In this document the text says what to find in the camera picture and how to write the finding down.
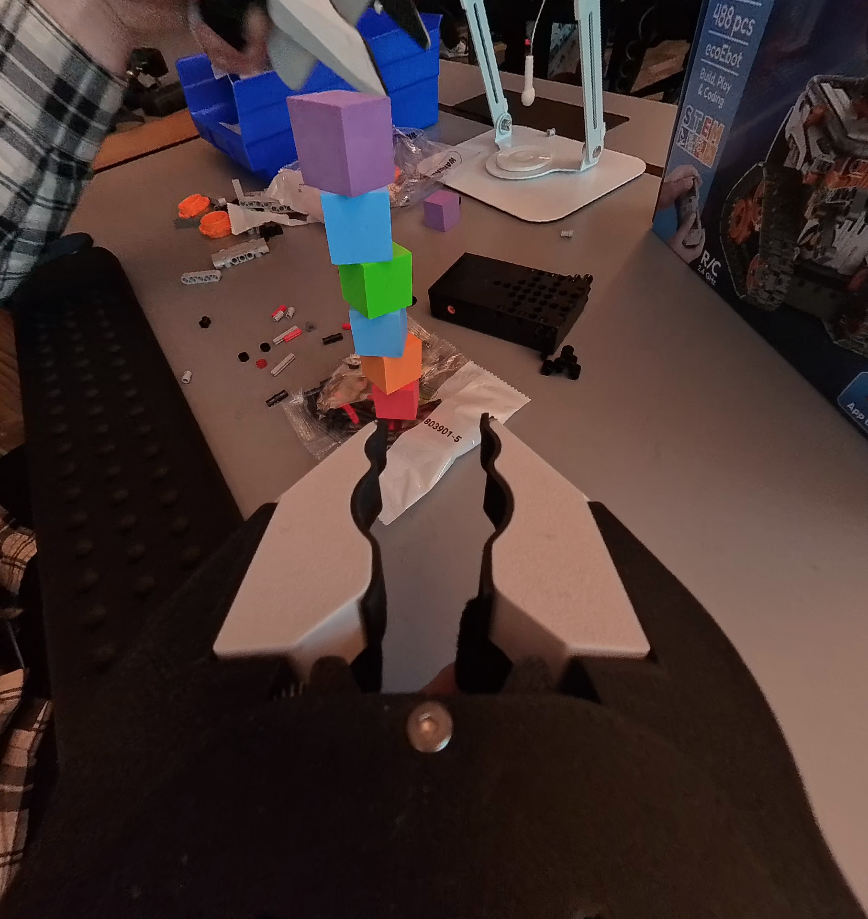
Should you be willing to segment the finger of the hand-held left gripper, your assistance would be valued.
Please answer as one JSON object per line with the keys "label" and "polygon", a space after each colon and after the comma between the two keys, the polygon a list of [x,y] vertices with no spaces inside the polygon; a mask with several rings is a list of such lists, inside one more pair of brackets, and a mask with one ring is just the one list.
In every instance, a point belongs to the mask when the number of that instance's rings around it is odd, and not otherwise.
{"label": "finger of the hand-held left gripper", "polygon": [[384,96],[386,89],[357,23],[370,1],[267,1],[267,50],[279,79],[301,90],[323,63],[354,89]]}
{"label": "finger of the hand-held left gripper", "polygon": [[428,29],[415,1],[371,1],[370,6],[376,13],[389,16],[423,51],[430,49]]}

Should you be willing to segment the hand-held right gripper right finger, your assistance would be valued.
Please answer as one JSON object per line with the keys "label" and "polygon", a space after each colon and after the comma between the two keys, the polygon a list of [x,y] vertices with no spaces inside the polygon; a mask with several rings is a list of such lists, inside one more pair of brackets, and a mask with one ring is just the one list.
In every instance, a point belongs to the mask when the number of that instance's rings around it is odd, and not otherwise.
{"label": "hand-held right gripper right finger", "polygon": [[578,659],[647,659],[650,642],[589,499],[495,417],[483,414],[480,430],[494,530],[461,619],[459,688],[497,692],[530,659],[550,685]]}

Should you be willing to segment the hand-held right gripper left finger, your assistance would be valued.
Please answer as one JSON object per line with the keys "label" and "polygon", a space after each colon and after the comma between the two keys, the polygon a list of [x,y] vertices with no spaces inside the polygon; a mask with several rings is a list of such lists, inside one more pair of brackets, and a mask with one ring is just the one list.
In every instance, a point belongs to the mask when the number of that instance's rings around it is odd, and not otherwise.
{"label": "hand-held right gripper left finger", "polygon": [[380,477],[388,429],[371,423],[277,501],[213,644],[220,659],[283,658],[295,677],[339,658],[359,687],[382,687],[387,603]]}

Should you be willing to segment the purple foam cube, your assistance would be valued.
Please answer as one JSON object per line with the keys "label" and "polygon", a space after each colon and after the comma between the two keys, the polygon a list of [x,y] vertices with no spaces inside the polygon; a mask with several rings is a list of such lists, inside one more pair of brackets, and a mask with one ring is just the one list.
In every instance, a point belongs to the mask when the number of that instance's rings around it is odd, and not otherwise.
{"label": "purple foam cube", "polygon": [[441,189],[432,192],[422,202],[424,224],[431,230],[447,233],[461,220],[461,196]]}
{"label": "purple foam cube", "polygon": [[354,198],[394,181],[390,98],[328,90],[287,98],[302,180]]}

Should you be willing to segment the red foam cube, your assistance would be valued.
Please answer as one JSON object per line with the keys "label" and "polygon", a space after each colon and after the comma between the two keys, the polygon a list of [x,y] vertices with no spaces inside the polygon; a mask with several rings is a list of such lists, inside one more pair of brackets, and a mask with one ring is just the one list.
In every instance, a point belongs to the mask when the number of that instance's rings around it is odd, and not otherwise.
{"label": "red foam cube", "polygon": [[377,418],[387,421],[414,421],[419,403],[419,379],[390,393],[375,383],[371,385],[371,398]]}

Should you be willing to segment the blue foam cube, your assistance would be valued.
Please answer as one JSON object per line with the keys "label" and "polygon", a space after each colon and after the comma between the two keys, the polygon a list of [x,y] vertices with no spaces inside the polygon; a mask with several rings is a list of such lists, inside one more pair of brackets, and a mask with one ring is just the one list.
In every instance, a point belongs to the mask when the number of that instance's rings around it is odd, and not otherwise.
{"label": "blue foam cube", "polygon": [[404,355],[407,336],[407,310],[396,310],[369,318],[348,310],[354,353],[361,357],[399,359]]}
{"label": "blue foam cube", "polygon": [[348,197],[321,192],[330,261],[340,267],[393,260],[389,189]]}

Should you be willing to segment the orange foam cube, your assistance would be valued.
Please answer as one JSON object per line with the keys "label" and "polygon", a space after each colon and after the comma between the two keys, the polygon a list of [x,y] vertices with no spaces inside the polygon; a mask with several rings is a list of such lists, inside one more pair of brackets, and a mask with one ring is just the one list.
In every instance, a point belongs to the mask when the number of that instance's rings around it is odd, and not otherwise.
{"label": "orange foam cube", "polygon": [[391,394],[419,380],[422,376],[422,342],[414,334],[408,333],[401,357],[362,355],[360,365],[365,378],[372,385],[384,394]]}

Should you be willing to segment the green foam cube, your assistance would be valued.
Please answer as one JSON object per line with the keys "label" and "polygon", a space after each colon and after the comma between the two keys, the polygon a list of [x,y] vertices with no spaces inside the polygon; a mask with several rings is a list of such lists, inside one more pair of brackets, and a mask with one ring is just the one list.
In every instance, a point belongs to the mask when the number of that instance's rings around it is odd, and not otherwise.
{"label": "green foam cube", "polygon": [[389,261],[345,264],[337,271],[344,301],[365,318],[379,318],[413,303],[413,255],[397,243]]}

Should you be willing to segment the person's left hand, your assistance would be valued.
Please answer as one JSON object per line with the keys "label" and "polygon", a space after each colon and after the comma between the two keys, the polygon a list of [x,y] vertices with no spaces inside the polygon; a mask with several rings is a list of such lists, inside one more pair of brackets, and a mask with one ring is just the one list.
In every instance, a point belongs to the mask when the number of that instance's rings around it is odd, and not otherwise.
{"label": "person's left hand", "polygon": [[254,11],[247,16],[243,45],[237,49],[204,21],[198,2],[103,1],[99,3],[104,25],[100,49],[94,52],[109,70],[124,71],[131,50],[149,47],[154,39],[187,29],[200,49],[221,71],[255,75],[268,65],[267,18]]}

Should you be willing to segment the clear printed plastic bag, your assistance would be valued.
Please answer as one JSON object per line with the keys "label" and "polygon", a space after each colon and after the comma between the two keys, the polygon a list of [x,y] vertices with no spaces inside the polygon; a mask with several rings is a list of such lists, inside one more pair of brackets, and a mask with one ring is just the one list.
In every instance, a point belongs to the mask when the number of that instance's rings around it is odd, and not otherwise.
{"label": "clear printed plastic bag", "polygon": [[[440,188],[443,176],[462,160],[457,148],[432,141],[420,130],[394,128],[393,143],[394,180],[388,186],[393,210],[421,203]],[[282,167],[264,192],[309,223],[323,222],[320,191],[305,182],[298,160]]]}

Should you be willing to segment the small torn clear bag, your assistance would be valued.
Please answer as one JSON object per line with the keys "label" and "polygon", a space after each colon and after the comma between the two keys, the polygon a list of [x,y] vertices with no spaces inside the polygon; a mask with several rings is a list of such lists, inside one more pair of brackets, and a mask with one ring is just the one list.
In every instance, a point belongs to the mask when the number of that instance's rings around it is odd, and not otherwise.
{"label": "small torn clear bag", "polygon": [[228,201],[226,212],[230,221],[231,234],[234,236],[248,234],[267,224],[295,227],[319,222],[309,214],[292,211],[280,204],[267,208],[256,208]]}

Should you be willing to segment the white book stand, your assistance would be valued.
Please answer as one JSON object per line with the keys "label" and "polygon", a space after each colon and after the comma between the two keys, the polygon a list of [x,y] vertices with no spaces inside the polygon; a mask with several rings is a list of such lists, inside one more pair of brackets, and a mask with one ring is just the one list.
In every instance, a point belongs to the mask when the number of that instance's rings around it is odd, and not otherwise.
{"label": "white book stand", "polygon": [[575,2],[582,71],[584,142],[514,125],[481,1],[463,1],[493,132],[460,144],[442,182],[463,196],[533,224],[559,221],[645,172],[632,155],[605,150],[601,4]]}

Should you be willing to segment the black office chair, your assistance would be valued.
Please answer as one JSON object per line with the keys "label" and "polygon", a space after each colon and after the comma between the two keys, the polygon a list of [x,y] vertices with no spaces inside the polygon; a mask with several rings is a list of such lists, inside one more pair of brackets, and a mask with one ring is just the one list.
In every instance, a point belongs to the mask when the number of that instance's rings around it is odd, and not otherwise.
{"label": "black office chair", "polygon": [[647,98],[657,91],[662,100],[676,104],[681,96],[688,54],[675,75],[634,90],[646,53],[663,41],[692,44],[702,1],[601,1],[602,42],[612,40],[604,89],[620,95]]}

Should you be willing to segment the black perforated building plate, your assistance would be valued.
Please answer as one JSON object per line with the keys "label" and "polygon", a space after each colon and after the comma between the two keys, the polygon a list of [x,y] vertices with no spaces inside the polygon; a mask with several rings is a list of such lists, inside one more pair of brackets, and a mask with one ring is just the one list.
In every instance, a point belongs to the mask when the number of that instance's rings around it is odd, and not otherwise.
{"label": "black perforated building plate", "polygon": [[471,253],[428,289],[433,317],[537,351],[557,352],[584,311],[593,277],[564,275]]}

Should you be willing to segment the person's plaid shirt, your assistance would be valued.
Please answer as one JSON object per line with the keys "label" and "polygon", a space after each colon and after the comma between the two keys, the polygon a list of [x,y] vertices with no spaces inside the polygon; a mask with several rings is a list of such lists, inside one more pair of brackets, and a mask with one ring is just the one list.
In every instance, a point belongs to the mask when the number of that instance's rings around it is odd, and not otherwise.
{"label": "person's plaid shirt", "polygon": [[33,532],[0,504],[0,902],[22,863],[35,770],[52,703],[31,673],[40,654],[30,647],[23,598],[37,556]]}

